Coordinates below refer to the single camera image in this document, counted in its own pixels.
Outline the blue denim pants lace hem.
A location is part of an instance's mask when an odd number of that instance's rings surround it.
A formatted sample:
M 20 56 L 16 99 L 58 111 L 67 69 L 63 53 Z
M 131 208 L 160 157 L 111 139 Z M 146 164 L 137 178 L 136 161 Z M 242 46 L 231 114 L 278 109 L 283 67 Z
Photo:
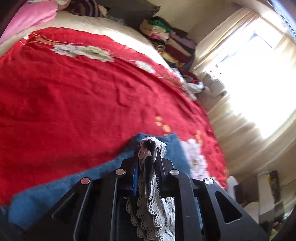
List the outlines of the blue denim pants lace hem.
M 133 196 L 133 155 L 139 149 Z M 162 185 L 154 171 L 163 164 Z M 139 134 L 112 161 L 30 188 L 8 208 L 21 240 L 202 240 L 195 187 L 176 134 Z

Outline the red floral bedspread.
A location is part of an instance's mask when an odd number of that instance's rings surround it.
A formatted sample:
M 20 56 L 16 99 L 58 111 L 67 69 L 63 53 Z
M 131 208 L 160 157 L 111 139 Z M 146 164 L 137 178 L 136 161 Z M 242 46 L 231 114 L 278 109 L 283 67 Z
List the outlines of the red floral bedspread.
M 226 185 L 205 109 L 140 33 L 63 15 L 1 44 L 1 204 L 116 157 L 138 133 L 201 146 L 201 173 Z

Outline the white knit garment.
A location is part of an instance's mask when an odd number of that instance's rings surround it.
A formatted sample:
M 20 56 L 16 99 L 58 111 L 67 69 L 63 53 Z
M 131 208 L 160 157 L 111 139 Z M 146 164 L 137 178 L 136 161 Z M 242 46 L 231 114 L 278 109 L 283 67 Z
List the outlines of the white knit garment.
M 210 97 L 224 96 L 227 93 L 225 85 L 221 81 L 221 75 L 206 73 L 202 79 L 204 92 Z

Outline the stack of folded clothes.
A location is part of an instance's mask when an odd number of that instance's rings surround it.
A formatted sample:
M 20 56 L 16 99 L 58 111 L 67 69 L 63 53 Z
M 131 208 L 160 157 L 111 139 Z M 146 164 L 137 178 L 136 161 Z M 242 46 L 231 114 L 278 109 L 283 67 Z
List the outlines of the stack of folded clothes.
M 172 27 L 158 16 L 143 20 L 139 30 L 171 68 L 184 71 L 191 68 L 197 44 L 188 37 L 187 32 Z

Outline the dark green headboard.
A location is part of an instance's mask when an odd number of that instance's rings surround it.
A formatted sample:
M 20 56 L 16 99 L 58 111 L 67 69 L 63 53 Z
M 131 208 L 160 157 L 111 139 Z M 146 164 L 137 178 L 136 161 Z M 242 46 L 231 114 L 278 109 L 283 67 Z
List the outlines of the dark green headboard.
M 133 29 L 138 29 L 143 20 L 150 19 L 161 8 L 146 0 L 96 0 L 96 2 L 108 9 L 109 16 L 123 19 Z

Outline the cream curtain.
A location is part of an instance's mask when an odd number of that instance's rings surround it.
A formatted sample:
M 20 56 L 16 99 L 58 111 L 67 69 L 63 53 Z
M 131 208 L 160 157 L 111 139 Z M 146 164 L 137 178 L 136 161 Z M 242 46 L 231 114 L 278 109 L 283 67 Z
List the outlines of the cream curtain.
M 249 8 L 240 8 L 195 50 L 192 71 L 226 94 L 209 111 L 231 175 L 295 170 L 295 42 Z

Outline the striped purple pillow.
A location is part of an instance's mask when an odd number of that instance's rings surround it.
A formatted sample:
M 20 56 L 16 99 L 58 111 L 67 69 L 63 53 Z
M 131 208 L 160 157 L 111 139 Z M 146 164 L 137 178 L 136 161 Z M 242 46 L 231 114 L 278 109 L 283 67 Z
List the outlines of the striped purple pillow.
M 94 0 L 70 1 L 66 10 L 77 16 L 89 16 L 95 18 L 103 18 L 108 13 L 108 10 L 104 6 L 99 5 Z

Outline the pink satin quilt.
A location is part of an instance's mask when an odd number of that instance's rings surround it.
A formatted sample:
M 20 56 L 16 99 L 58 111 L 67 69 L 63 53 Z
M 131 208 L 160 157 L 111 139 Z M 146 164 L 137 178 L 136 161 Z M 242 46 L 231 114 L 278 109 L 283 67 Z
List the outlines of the pink satin quilt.
M 1 44 L 10 37 L 55 19 L 57 1 L 28 1 L 15 14 L 1 36 Z

